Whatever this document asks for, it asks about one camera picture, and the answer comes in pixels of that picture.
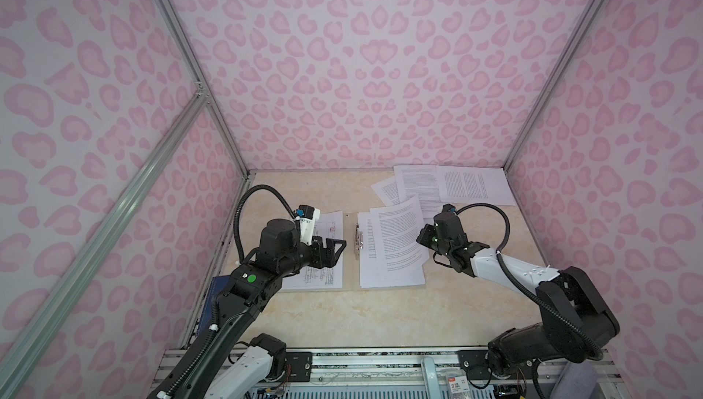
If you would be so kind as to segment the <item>central printed text sheet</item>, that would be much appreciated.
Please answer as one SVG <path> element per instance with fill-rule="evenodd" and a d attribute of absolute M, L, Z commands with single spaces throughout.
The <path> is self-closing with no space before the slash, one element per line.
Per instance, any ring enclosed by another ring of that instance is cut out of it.
<path fill-rule="evenodd" d="M 443 202 L 440 200 L 437 168 L 432 165 L 395 166 L 395 183 L 401 202 L 417 197 L 425 220 L 440 213 Z"/>

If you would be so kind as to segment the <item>technical drawing paper sheet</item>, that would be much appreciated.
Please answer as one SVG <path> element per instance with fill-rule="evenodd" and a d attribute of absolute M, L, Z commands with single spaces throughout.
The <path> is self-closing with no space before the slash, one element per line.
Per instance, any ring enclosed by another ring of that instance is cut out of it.
<path fill-rule="evenodd" d="M 315 223 L 316 236 L 320 236 L 322 241 L 327 238 L 343 239 L 343 213 L 324 213 Z M 333 290 L 342 289 L 343 286 L 343 260 L 339 259 L 333 268 L 316 269 L 304 267 L 297 275 L 283 279 L 283 291 L 311 291 L 311 290 Z"/>

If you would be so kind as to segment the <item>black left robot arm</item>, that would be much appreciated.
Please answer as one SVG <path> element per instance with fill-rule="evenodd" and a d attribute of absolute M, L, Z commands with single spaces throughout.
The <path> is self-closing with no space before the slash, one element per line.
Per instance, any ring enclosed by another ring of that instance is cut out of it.
<path fill-rule="evenodd" d="M 286 344 L 266 334 L 252 339 L 229 369 L 222 367 L 286 277 L 304 267 L 337 265 L 347 242 L 315 236 L 313 225 L 308 219 L 267 223 L 254 249 L 254 261 L 232 271 L 225 288 L 212 300 L 210 325 L 150 398 L 244 398 L 262 381 L 286 379 Z"/>

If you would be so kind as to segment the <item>translucent beige file folder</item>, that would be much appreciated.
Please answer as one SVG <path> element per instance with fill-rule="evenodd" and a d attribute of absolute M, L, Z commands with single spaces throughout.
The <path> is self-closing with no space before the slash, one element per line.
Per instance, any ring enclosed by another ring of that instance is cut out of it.
<path fill-rule="evenodd" d="M 362 290 L 359 280 L 359 260 L 355 255 L 355 227 L 358 213 L 343 213 L 343 239 L 348 242 L 342 253 L 343 260 L 343 286 L 342 289 L 311 290 L 311 291 L 355 291 Z"/>

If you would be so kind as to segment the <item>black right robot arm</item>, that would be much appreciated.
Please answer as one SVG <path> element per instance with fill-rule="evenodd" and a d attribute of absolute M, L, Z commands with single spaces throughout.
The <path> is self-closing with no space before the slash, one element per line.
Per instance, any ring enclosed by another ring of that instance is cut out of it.
<path fill-rule="evenodd" d="M 621 331 L 598 288 L 578 267 L 529 264 L 441 223 L 422 228 L 417 243 L 447 258 L 454 271 L 512 289 L 538 306 L 540 322 L 509 329 L 487 344 L 486 371 L 496 377 L 534 360 L 599 361 L 604 346 Z"/>

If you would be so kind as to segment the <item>white paper sheet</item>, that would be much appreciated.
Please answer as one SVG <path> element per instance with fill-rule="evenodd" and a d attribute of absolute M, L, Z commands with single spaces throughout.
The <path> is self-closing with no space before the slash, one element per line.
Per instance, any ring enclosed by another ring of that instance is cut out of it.
<path fill-rule="evenodd" d="M 357 224 L 364 230 L 364 250 L 359 260 L 359 280 L 362 289 L 381 289 L 395 287 L 420 287 L 426 284 L 422 269 L 411 273 L 386 273 L 383 263 L 377 258 L 375 251 L 375 236 L 369 212 L 357 215 Z"/>

